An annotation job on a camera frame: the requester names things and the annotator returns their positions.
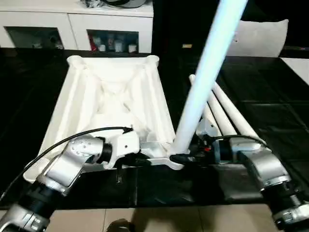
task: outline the white tube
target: white tube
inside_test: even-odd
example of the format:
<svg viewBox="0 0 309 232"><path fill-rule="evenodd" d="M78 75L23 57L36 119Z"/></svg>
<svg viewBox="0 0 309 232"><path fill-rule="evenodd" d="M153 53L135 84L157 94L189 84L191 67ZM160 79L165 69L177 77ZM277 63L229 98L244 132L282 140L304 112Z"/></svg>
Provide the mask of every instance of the white tube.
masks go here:
<svg viewBox="0 0 309 232"><path fill-rule="evenodd" d="M213 87L213 92L215 93L217 99L219 100L219 102L221 103L239 132L243 135L249 135L258 138L258 135L252 129L250 124L247 122L247 120L243 117L243 115L239 112L236 106L231 102L231 100L223 92L223 90L217 83L215 83Z"/></svg>
<svg viewBox="0 0 309 232"><path fill-rule="evenodd" d="M191 84L193 84L194 80L195 80L195 75L194 74L191 74L189 76L189 79L190 79L190 82ZM213 115L212 115L212 112L211 112L211 109L209 108L209 105L208 103L206 103L205 105L205 108L204 108L204 111L203 111L203 118L207 118L218 130L218 136L221 136L221 131L218 127L218 124L216 122L216 120L214 119Z"/></svg>
<svg viewBox="0 0 309 232"><path fill-rule="evenodd" d="M185 153L231 44L247 0L221 0L180 119L171 154Z"/></svg>
<svg viewBox="0 0 309 232"><path fill-rule="evenodd" d="M211 108L214 118L216 119L219 125L222 135L237 134L232 123L226 116L224 110L222 109L220 103L218 102L216 96L214 95L212 91L209 95L208 104Z"/></svg>

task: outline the cabinet door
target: cabinet door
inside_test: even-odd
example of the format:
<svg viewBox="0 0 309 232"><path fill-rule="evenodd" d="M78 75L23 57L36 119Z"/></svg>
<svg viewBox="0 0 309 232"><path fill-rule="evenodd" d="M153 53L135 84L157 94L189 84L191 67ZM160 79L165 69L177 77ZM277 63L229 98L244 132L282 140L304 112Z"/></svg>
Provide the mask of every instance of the cabinet door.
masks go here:
<svg viewBox="0 0 309 232"><path fill-rule="evenodd" d="M0 12L0 46L76 50L68 14Z"/></svg>
<svg viewBox="0 0 309 232"><path fill-rule="evenodd" d="M153 18L69 14L79 50L151 53Z"/></svg>

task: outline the glossy black surface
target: glossy black surface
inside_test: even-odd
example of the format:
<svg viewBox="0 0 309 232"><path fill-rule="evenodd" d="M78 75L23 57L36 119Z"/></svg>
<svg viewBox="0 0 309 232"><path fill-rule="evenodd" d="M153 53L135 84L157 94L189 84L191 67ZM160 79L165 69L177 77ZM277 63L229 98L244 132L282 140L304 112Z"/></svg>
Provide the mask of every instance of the glossy black surface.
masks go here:
<svg viewBox="0 0 309 232"><path fill-rule="evenodd" d="M0 50L0 192L37 155L67 73L66 58L73 54L128 56L89 51ZM190 88L188 76L195 72L197 63L198 57L193 56L171 54L160 58L160 78L174 128ZM309 87L279 58L227 58L217 81L301 186L309 189ZM0 208L7 208L27 185L21 179ZM124 170L122 184L116 183L116 171L84 174L62 208L261 201L241 165L181 171L155 166Z"/></svg>

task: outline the beige floor tile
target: beige floor tile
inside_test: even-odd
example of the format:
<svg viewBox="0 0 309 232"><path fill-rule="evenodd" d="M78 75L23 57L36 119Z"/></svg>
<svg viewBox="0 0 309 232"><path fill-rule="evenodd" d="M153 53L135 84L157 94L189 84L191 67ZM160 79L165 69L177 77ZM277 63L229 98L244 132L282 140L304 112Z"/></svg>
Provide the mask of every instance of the beige floor tile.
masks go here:
<svg viewBox="0 0 309 232"><path fill-rule="evenodd" d="M2 218L2 216L6 213L5 210L0 210L0 218Z"/></svg>
<svg viewBox="0 0 309 232"><path fill-rule="evenodd" d="M105 209L58 210L46 232L102 232Z"/></svg>
<svg viewBox="0 0 309 232"><path fill-rule="evenodd" d="M264 204L220 205L199 208L204 232L277 232Z"/></svg>
<svg viewBox="0 0 309 232"><path fill-rule="evenodd" d="M107 209L104 231L121 218L133 222L136 232L202 232L197 207Z"/></svg>

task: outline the red component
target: red component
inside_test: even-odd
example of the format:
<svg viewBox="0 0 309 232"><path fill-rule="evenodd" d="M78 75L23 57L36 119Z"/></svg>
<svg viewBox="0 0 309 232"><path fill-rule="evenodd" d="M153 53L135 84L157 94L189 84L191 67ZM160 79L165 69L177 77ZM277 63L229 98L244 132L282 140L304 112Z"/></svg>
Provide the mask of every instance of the red component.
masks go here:
<svg viewBox="0 0 309 232"><path fill-rule="evenodd" d="M91 51L97 51L98 48L96 47L95 43L93 42L92 36L88 35L88 38L89 38L89 42L90 42Z"/></svg>

